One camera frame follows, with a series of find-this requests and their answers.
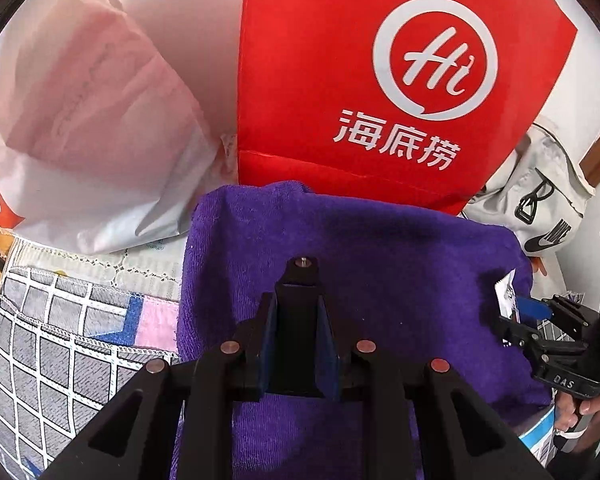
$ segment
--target pink fabric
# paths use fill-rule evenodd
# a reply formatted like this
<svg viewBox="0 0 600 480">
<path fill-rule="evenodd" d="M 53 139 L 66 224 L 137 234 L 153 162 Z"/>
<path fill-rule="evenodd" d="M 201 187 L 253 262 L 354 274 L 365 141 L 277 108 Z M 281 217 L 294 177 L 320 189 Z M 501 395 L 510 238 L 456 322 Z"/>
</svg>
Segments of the pink fabric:
<svg viewBox="0 0 600 480">
<path fill-rule="evenodd" d="M 155 192 L 192 136 L 204 135 L 198 104 L 128 17 L 97 7 L 84 14 L 14 123 L 14 98 L 0 102 L 6 145 L 72 174 Z"/>
<path fill-rule="evenodd" d="M 142 305 L 135 345 L 177 352 L 177 324 L 177 303 L 146 296 Z"/>
</svg>

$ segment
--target grey checkered fabric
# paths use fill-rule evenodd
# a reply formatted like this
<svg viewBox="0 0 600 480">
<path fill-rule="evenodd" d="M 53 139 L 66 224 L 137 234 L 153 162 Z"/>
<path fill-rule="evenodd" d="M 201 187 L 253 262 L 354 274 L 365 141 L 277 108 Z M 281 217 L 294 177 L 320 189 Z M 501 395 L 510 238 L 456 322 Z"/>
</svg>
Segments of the grey checkered fabric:
<svg viewBox="0 0 600 480">
<path fill-rule="evenodd" d="M 23 305 L 27 289 L 20 285 L 5 282 L 5 294 Z M 33 480 L 46 469 L 145 362 L 155 357 L 177 362 L 172 352 L 72 333 L 66 329 L 77 326 L 65 320 L 73 316 L 63 313 L 56 319 L 61 327 L 53 326 L 51 316 L 41 322 L 36 309 L 40 306 L 32 306 L 28 316 L 0 296 L 0 460 L 18 480 Z"/>
<path fill-rule="evenodd" d="M 120 332 L 131 297 L 142 298 L 30 267 L 12 267 L 2 294 L 25 316 L 87 337 Z"/>
</svg>

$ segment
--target hi logo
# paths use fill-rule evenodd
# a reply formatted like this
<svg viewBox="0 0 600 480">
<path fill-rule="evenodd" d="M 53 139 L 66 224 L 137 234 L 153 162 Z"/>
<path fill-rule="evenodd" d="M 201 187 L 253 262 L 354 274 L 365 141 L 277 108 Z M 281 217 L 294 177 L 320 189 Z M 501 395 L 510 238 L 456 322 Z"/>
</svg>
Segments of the hi logo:
<svg viewBox="0 0 600 480">
<path fill-rule="evenodd" d="M 429 34 L 429 39 L 422 50 L 396 53 L 399 46 L 394 43 L 398 43 L 398 33 L 414 18 L 419 20 L 418 28 L 412 31 L 416 30 L 416 36 Z M 460 40 L 454 26 L 432 30 L 432 24 L 435 28 L 450 20 L 464 22 L 464 27 L 477 38 L 473 44 Z M 397 55 L 398 60 L 410 63 L 400 74 L 395 73 L 393 66 Z M 498 53 L 489 29 L 469 8 L 453 0 L 410 0 L 382 22 L 374 41 L 373 64 L 382 91 L 400 110 L 428 121 L 448 121 L 475 110 L 490 94 L 498 74 Z M 471 79 L 477 81 L 473 88 Z M 401 89 L 398 80 L 406 88 Z M 446 98 L 433 94 L 438 88 L 443 89 Z M 442 109 L 425 110 L 427 91 L 437 97 L 437 103 L 427 108 L 440 108 L 442 103 Z M 445 107 L 444 104 L 451 102 L 448 98 L 458 96 L 462 98 Z"/>
</svg>

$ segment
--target white plastic bag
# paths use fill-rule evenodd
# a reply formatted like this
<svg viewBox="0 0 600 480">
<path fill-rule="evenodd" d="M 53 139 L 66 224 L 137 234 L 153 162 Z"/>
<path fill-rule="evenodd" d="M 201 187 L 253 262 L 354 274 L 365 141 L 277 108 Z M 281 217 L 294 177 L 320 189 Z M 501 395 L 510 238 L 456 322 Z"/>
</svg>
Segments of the white plastic bag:
<svg viewBox="0 0 600 480">
<path fill-rule="evenodd" d="M 575 236 L 595 190 L 542 116 L 462 214 L 513 231 L 529 256 L 554 253 Z"/>
<path fill-rule="evenodd" d="M 27 0 L 0 35 L 0 227 L 83 254 L 136 246 L 186 231 L 223 168 L 118 0 Z"/>
</svg>

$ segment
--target finger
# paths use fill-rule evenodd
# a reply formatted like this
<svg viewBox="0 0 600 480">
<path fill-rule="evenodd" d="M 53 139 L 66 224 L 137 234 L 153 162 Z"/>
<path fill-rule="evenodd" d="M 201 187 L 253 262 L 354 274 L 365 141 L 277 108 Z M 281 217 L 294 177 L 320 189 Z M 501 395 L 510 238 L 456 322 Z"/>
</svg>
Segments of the finger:
<svg viewBox="0 0 600 480">
<path fill-rule="evenodd" d="M 555 396 L 555 405 L 560 411 L 560 416 L 565 413 L 571 415 L 571 413 L 575 413 L 576 411 L 576 404 L 573 397 L 565 392 L 558 392 Z"/>
<path fill-rule="evenodd" d="M 546 267 L 544 266 L 544 262 L 542 261 L 542 258 L 538 258 L 538 268 L 540 269 L 540 272 L 542 272 L 543 276 L 546 276 Z"/>
<path fill-rule="evenodd" d="M 556 430 L 567 431 L 578 423 L 578 416 L 575 413 L 571 415 L 562 415 L 556 420 L 554 427 Z"/>
<path fill-rule="evenodd" d="M 576 447 L 573 448 L 573 452 L 578 453 L 589 447 L 593 446 L 597 441 L 600 440 L 600 411 L 597 412 L 589 422 L 587 431 L 584 435 L 578 439 Z"/>
<path fill-rule="evenodd" d="M 600 396 L 591 400 L 583 400 L 580 404 L 580 413 L 583 415 L 591 415 L 597 412 L 600 412 Z"/>
</svg>

